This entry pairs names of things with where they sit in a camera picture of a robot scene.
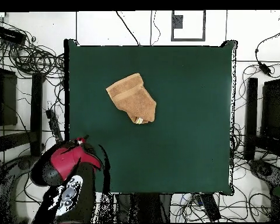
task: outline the black cable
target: black cable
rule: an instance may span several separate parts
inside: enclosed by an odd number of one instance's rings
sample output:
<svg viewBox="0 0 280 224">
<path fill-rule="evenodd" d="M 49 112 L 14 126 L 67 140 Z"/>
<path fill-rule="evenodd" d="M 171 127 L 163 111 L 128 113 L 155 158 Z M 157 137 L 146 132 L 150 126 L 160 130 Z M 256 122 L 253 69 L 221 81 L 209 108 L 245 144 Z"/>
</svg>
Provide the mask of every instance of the black cable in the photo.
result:
<svg viewBox="0 0 280 224">
<path fill-rule="evenodd" d="M 135 41 L 137 42 L 137 45 L 140 46 L 140 43 L 138 42 L 138 40 L 136 39 L 136 37 L 133 35 L 133 33 L 130 31 L 130 29 L 128 28 L 128 26 L 125 24 L 124 19 L 119 15 L 118 11 L 116 11 L 116 15 L 121 19 L 121 21 L 123 22 L 124 26 L 127 28 L 127 30 L 129 31 L 129 33 L 133 36 L 133 38 L 134 38 Z"/>
<path fill-rule="evenodd" d="M 16 202 L 36 202 L 36 203 L 42 203 L 41 201 L 21 201 L 21 200 L 16 200 Z"/>
<path fill-rule="evenodd" d="M 157 30 L 159 31 L 159 37 L 157 38 L 157 40 L 155 42 L 152 43 L 152 46 L 159 41 L 159 38 L 161 36 L 161 32 L 160 32 L 160 29 L 156 26 L 156 23 L 155 23 L 155 18 L 156 18 L 156 12 L 155 12 L 155 16 L 153 17 L 153 25 L 155 25 L 155 27 L 157 28 Z"/>
<path fill-rule="evenodd" d="M 25 152 L 26 150 L 30 149 L 30 147 L 28 147 L 27 149 L 24 149 L 22 152 L 19 153 L 18 157 L 20 157 L 20 155 Z"/>
<path fill-rule="evenodd" d="M 28 181 L 29 181 L 29 174 L 30 174 L 30 171 L 28 172 L 28 176 L 27 176 L 27 180 L 25 182 L 25 185 L 24 185 L 24 193 L 26 194 L 26 196 L 28 198 L 30 198 L 33 202 L 36 202 L 39 206 L 40 206 L 40 202 L 36 201 L 34 198 L 32 198 L 31 196 L 28 195 L 27 191 L 26 191 L 26 187 L 27 187 L 27 184 L 28 184 Z"/>
<path fill-rule="evenodd" d="M 251 217 L 252 217 L 252 219 L 253 219 L 254 222 L 257 222 L 257 221 L 256 221 L 256 219 L 254 218 L 254 215 L 255 215 L 255 214 L 253 214 L 253 212 L 252 212 L 251 199 L 252 199 L 253 197 L 255 197 L 256 195 L 262 195 L 262 196 L 265 196 L 266 198 L 268 198 L 269 200 L 271 200 L 271 199 L 268 197 L 268 195 L 265 195 L 265 194 L 263 194 L 263 193 L 255 193 L 255 194 L 253 194 L 253 195 L 250 196 L 250 198 L 249 198 L 249 200 L 248 200 L 248 205 L 249 205 L 249 211 L 250 211 Z"/>
</svg>

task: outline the white sticker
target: white sticker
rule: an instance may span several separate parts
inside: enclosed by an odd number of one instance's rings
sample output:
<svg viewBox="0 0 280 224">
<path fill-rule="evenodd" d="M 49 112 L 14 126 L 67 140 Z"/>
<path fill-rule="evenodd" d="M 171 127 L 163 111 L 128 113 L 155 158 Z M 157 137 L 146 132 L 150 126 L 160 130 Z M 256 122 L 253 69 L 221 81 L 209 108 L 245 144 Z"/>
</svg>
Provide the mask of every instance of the white sticker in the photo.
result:
<svg viewBox="0 0 280 224">
<path fill-rule="evenodd" d="M 137 118 L 136 119 L 136 124 L 142 124 L 143 118 Z"/>
</svg>

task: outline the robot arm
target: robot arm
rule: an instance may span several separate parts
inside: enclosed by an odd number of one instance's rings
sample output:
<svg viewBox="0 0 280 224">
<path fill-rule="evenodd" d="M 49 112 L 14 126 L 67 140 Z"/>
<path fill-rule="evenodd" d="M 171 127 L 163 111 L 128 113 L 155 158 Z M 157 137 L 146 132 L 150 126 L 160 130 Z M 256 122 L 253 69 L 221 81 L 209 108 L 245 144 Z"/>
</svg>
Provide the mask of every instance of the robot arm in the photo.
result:
<svg viewBox="0 0 280 224">
<path fill-rule="evenodd" d="M 50 186 L 33 223 L 89 223 L 95 205 L 95 171 L 102 162 L 83 138 L 61 142 L 34 165 L 30 178 Z"/>
</svg>

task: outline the floor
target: floor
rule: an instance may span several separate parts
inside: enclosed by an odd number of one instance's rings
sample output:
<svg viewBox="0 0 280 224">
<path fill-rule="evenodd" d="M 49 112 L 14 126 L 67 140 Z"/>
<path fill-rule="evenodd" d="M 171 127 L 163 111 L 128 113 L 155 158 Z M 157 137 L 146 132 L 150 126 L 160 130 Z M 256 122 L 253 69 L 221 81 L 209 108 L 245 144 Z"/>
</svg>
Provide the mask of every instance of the floor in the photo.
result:
<svg viewBox="0 0 280 224">
<path fill-rule="evenodd" d="M 157 46 L 163 45 L 203 45 L 203 46 L 219 46 L 225 40 L 237 40 L 238 48 L 236 51 L 236 112 L 235 123 L 238 129 L 241 129 L 241 134 L 244 131 L 244 114 L 245 99 L 242 99 L 240 95 L 244 95 L 244 87 L 241 87 L 243 80 L 246 80 L 249 75 L 255 71 L 258 71 L 258 67 L 252 65 L 257 64 L 255 59 L 255 49 L 259 42 L 271 37 L 280 32 L 280 11 L 275 10 L 207 10 L 206 11 L 206 38 L 205 41 L 181 41 L 171 42 L 171 16 L 172 12 L 167 10 L 155 11 L 152 13 L 149 10 L 136 11 L 136 12 L 119 12 L 122 18 L 125 20 L 129 29 L 133 32 L 133 35 L 137 38 L 141 45 L 150 45 L 154 43 Z M 191 11 L 177 11 L 175 15 L 184 15 L 184 29 L 189 23 L 196 22 L 197 25 L 201 25 L 202 19 L 200 15 L 197 15 L 197 20 L 191 16 Z M 22 30 L 28 31 L 32 36 L 35 36 L 35 45 L 46 46 L 55 51 L 57 55 L 64 52 L 63 40 L 77 39 L 80 45 L 136 45 L 134 38 L 129 34 L 128 30 L 123 25 L 122 21 L 115 12 L 25 12 L 25 13 L 12 13 L 8 12 L 4 18 L 4 22 L 10 25 L 14 25 Z M 8 27 L 7 24 L 0 23 L 0 26 Z M 177 32 L 174 35 L 179 37 L 190 38 L 191 35 L 195 36 L 193 32 L 199 30 L 192 28 L 191 32 Z M 266 61 L 267 65 L 274 65 L 275 76 L 280 75 L 280 37 L 270 39 L 262 43 L 259 47 L 258 59 L 260 61 Z M 8 68 L 10 61 L 8 57 L 3 59 L 4 65 Z M 272 78 L 265 76 L 262 72 L 255 73 L 254 77 L 258 78 L 258 96 L 261 97 L 261 85 L 265 81 L 270 81 Z M 50 83 L 45 82 L 43 86 L 43 108 L 47 109 L 50 104 L 55 102 L 56 96 L 54 94 L 54 86 L 59 83 L 58 79 L 50 79 Z M 30 106 L 31 101 L 31 80 L 18 79 L 17 84 L 17 112 L 21 116 L 24 125 L 27 130 L 30 129 Z M 64 95 L 61 93 L 61 100 L 64 99 Z M 258 109 L 261 110 L 261 99 L 258 101 Z M 62 125 L 64 121 L 63 116 L 64 107 L 62 105 L 56 107 L 56 114 L 59 116 L 58 121 L 61 123 L 60 129 L 64 130 Z M 260 127 L 260 116 L 258 116 L 258 127 Z M 17 131 L 23 131 L 23 126 L 20 121 L 17 126 L 5 127 L 1 131 L 1 135 L 11 134 Z M 43 143 L 46 144 L 46 148 L 51 147 L 54 144 L 54 138 L 50 138 L 51 131 L 48 126 L 46 115 L 43 115 Z M 17 156 L 21 152 L 23 154 L 29 153 L 28 145 L 23 145 L 15 149 L 10 149 L 6 152 L 2 152 L 0 159 L 2 161 L 9 161 Z M 257 153 L 259 158 L 263 155 L 260 152 Z M 266 156 L 265 158 L 276 159 L 275 156 Z M 266 214 L 260 213 L 264 211 L 264 207 L 270 210 L 270 201 L 263 195 L 256 195 L 251 199 L 251 203 L 260 209 L 259 211 L 253 209 L 251 215 L 250 211 L 246 208 L 246 201 L 248 197 L 255 193 L 263 193 L 268 195 L 268 187 L 259 179 L 255 178 L 249 171 L 249 166 L 244 164 L 242 160 L 235 159 L 236 168 L 234 169 L 235 193 L 233 196 L 218 196 L 215 197 L 219 200 L 219 207 L 223 218 L 221 222 L 252 222 L 253 217 L 257 222 L 267 221 Z M 26 195 L 23 193 L 23 185 L 27 177 L 23 176 L 20 179 L 19 186 L 17 188 L 17 200 L 29 201 Z M 32 184 L 30 181 L 27 184 L 27 193 L 34 199 L 41 201 L 43 194 L 46 192 L 47 187 L 41 188 Z M 190 194 L 181 195 L 174 194 L 171 206 L 171 222 L 184 222 L 183 217 L 176 217 L 180 212 L 180 205 L 186 204 Z M 20 216 L 28 216 L 30 221 L 33 219 L 38 205 L 36 203 L 17 203 L 18 213 Z M 207 222 L 207 218 L 199 218 L 201 211 L 197 210 L 196 214 L 187 216 L 189 220 L 193 222 Z"/>
</svg>

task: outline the black power brick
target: black power brick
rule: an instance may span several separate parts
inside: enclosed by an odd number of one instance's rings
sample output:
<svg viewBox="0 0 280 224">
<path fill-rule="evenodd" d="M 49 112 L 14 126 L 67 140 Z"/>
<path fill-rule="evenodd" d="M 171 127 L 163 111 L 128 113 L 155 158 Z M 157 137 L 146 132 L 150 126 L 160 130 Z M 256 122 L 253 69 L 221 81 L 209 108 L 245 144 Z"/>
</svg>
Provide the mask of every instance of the black power brick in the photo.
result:
<svg viewBox="0 0 280 224">
<path fill-rule="evenodd" d="M 219 207 L 216 204 L 215 198 L 212 194 L 200 194 L 201 201 L 205 208 L 205 213 L 211 222 L 217 221 L 221 218 Z"/>
<path fill-rule="evenodd" d="M 11 42 L 13 44 L 25 45 L 26 35 L 18 31 L 0 27 L 0 39 Z"/>
<path fill-rule="evenodd" d="M 55 139 L 57 142 L 61 142 L 62 136 L 61 136 L 61 132 L 60 132 L 59 125 L 58 125 L 58 120 L 57 120 L 55 113 L 52 111 L 52 109 L 45 111 L 45 113 L 47 115 L 47 118 L 49 119 L 49 126 L 50 126 L 53 136 L 55 136 Z"/>
</svg>

